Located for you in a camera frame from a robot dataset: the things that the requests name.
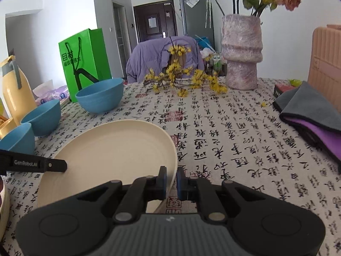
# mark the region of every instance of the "blue bowl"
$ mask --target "blue bowl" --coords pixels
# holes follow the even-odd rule
[[[60,103],[58,99],[54,99],[29,112],[21,123],[31,123],[35,136],[42,137],[49,135],[58,127],[60,117]]]
[[[116,108],[123,97],[123,79],[100,81],[78,91],[76,99],[90,113],[104,113]]]
[[[35,135],[32,125],[24,123],[10,131],[1,141],[0,149],[22,154],[35,154]]]

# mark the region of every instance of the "brown door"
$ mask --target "brown door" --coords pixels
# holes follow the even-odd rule
[[[173,7],[173,1],[134,7],[139,42],[177,35]]]

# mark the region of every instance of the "tablecloth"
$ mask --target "tablecloth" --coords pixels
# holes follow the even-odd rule
[[[174,89],[159,94],[141,84],[125,87],[123,99],[111,112],[94,115],[78,103],[62,110],[57,130],[36,140],[36,154],[53,157],[70,140],[100,124],[139,119],[152,122],[172,137],[178,164],[187,176],[221,184],[232,179],[317,214],[326,227],[319,256],[341,255],[341,177],[337,165],[320,148],[309,146],[279,119],[271,106],[276,80],[259,79],[254,91],[229,90],[216,95],[208,86],[179,98]],[[3,177],[11,194],[4,248],[22,252],[15,239],[16,223],[36,207],[42,174],[8,173]],[[172,191],[164,211],[195,211]]]

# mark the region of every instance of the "purple coat on chair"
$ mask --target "purple coat on chair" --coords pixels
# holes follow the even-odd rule
[[[191,47],[192,52],[186,54],[185,68],[204,70],[199,46],[197,42],[189,36],[173,36],[172,40],[167,38],[153,39],[139,43],[133,50],[127,62],[128,83],[143,82],[149,69],[153,69],[158,75],[162,69],[168,66],[170,53],[169,47],[172,45]]]

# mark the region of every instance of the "thermos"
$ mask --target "thermos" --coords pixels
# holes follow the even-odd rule
[[[22,118],[37,107],[25,74],[11,55],[0,63],[5,102],[17,126]]]

